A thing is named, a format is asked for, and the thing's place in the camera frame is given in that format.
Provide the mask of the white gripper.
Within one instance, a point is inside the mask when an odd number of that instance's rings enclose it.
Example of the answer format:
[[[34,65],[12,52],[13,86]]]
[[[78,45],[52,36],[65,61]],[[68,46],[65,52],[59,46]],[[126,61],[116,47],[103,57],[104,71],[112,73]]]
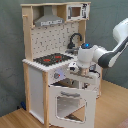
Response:
[[[68,65],[68,73],[86,78],[92,78],[94,76],[94,73],[91,73],[88,68],[81,68],[76,62],[71,62]]]

